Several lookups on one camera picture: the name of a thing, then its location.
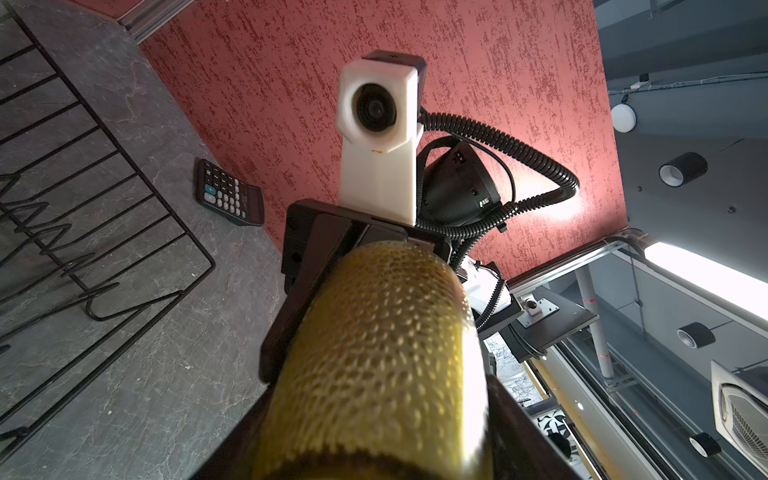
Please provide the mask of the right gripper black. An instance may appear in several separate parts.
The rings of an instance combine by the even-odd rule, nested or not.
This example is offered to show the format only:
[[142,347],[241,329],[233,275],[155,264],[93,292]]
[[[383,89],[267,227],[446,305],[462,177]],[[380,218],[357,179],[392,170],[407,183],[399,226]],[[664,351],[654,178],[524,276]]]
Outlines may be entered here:
[[353,249],[379,241],[409,243],[444,261],[452,253],[446,237],[415,226],[312,199],[288,208],[281,266],[286,298],[261,345],[262,382],[279,377],[292,339],[335,265]]

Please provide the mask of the black cylinder ceiling lamp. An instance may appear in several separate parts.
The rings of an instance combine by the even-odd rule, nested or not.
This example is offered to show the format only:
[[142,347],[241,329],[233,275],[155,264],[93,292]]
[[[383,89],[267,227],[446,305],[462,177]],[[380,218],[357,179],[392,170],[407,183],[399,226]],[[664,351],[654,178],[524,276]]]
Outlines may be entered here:
[[707,171],[708,162],[703,156],[695,152],[685,152],[661,165],[658,174],[665,185],[679,188],[702,177]]

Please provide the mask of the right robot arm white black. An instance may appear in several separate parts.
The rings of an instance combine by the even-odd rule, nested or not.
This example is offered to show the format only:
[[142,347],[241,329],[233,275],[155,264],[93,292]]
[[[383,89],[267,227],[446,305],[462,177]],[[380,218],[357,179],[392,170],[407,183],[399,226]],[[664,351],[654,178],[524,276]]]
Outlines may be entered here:
[[[260,349],[259,378],[274,383],[307,309],[335,264],[358,246],[406,242],[437,254],[457,268],[473,246],[516,215],[564,202],[580,188],[575,174],[534,147],[467,117],[423,111],[428,131],[441,137],[416,157],[416,220],[408,226],[314,199],[287,209],[281,271],[287,298]],[[502,202],[480,160],[507,156],[555,184],[555,189]]]

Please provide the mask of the round ceiling lamp white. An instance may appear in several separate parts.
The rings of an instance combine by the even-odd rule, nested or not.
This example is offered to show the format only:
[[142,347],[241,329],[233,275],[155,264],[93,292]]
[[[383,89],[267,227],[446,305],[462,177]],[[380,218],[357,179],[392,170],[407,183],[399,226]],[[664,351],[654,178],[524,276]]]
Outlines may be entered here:
[[635,110],[626,103],[619,103],[611,109],[613,128],[618,133],[629,133],[637,125]]

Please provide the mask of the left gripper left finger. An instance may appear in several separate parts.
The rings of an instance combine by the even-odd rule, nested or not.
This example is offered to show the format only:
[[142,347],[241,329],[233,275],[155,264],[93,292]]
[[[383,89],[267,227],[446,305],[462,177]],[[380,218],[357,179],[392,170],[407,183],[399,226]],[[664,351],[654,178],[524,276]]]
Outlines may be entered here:
[[191,478],[251,479],[259,435],[268,409],[269,401],[258,401]]

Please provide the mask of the black calculator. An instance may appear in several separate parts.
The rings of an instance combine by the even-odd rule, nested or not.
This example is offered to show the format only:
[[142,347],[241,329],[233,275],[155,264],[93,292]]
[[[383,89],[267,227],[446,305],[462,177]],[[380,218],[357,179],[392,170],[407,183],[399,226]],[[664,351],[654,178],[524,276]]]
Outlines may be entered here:
[[239,180],[203,158],[196,160],[194,173],[195,199],[203,207],[238,226],[264,225],[264,199],[258,186]]

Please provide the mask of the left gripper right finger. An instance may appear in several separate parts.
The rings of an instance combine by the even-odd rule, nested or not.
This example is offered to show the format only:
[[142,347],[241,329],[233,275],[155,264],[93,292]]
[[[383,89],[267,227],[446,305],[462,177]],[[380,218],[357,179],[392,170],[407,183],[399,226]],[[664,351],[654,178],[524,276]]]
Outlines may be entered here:
[[493,479],[579,478],[493,375],[486,376]]

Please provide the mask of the long ceiling light strip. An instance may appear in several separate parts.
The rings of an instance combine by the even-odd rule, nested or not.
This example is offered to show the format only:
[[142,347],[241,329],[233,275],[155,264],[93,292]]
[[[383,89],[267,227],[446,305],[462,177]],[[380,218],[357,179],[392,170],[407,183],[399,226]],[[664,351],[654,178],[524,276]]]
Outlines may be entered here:
[[767,320],[767,283],[664,242],[644,249],[651,263],[747,312]]

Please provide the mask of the olive green glass cup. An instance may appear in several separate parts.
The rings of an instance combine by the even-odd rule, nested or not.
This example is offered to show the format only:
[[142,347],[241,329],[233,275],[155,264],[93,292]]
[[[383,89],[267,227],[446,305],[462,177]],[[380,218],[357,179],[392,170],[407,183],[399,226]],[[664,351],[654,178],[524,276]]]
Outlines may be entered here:
[[465,292],[436,255],[376,242],[312,301],[276,383],[255,479],[489,479],[488,394]]

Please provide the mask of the ceiling air conditioner unit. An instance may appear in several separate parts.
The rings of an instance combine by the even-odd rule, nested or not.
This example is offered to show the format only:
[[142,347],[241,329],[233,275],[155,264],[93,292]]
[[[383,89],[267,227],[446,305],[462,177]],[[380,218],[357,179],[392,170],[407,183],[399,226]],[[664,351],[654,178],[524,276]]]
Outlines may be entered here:
[[716,430],[767,474],[767,368],[734,373],[712,360],[711,387]]

